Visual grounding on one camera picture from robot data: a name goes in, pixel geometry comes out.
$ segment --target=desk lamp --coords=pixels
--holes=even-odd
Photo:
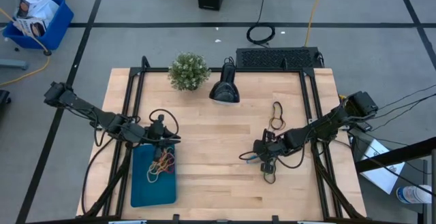
[[[218,103],[230,105],[239,102],[239,92],[234,84],[234,74],[236,73],[234,60],[232,57],[226,58],[226,60],[221,70],[221,77],[213,86],[209,98]]]

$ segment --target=concrete floor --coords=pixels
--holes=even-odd
[[[86,23],[95,0],[66,0],[75,13],[73,22]],[[435,0],[410,0],[421,22],[436,22]],[[13,12],[13,0],[0,0],[0,7]],[[262,21],[307,22],[314,0],[265,0]],[[201,10],[197,0],[102,0],[95,22],[255,22],[261,0],[224,0],[219,12]],[[6,22],[0,16],[0,22]],[[321,0],[314,22],[413,23],[403,0]],[[85,24],[69,28],[52,62],[38,75],[2,87],[13,102],[0,122],[0,222],[13,223],[35,170],[55,109],[42,103],[50,83],[67,79],[78,51]],[[155,28],[94,27],[81,58],[74,89],[83,99],[101,106],[113,67],[138,66],[146,55],[153,67],[166,67],[179,52],[205,56],[211,67],[224,57],[235,57],[237,48],[253,47],[246,39],[247,27]],[[302,46],[305,28],[279,27],[272,47]],[[436,42],[436,29],[425,29]],[[263,34],[261,30],[254,33]],[[333,68],[342,94],[368,91],[383,105],[415,90],[436,83],[435,67],[414,27],[314,28],[310,46],[323,53]],[[0,57],[30,62],[29,71],[44,64],[40,51],[15,52],[12,41],[0,44]],[[0,69],[0,82],[22,75],[21,70]],[[432,99],[374,133],[404,143],[435,135],[436,109]],[[64,114],[47,166],[27,221],[74,217],[84,171],[92,147],[92,129],[80,118]],[[416,222],[416,213],[384,204],[361,182],[368,216],[382,221]]]

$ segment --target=potted plant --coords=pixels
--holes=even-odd
[[[180,54],[168,69],[171,85],[178,91],[194,91],[211,75],[204,58],[190,52]]]

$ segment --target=blue plastic crate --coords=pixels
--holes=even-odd
[[[42,37],[36,37],[45,47],[49,50],[56,50],[62,41],[68,26],[73,19],[73,12],[69,9],[65,0],[53,0],[59,5],[59,9],[54,15],[51,23],[48,25],[46,33]],[[42,47],[35,42],[31,37],[24,36],[12,22],[9,22],[6,29],[3,31],[3,36],[14,40],[19,46],[23,48],[42,49]]]

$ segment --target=white bottle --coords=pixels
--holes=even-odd
[[[431,191],[428,185],[420,185],[423,189]],[[405,204],[431,204],[431,194],[415,186],[399,187],[396,196]]]

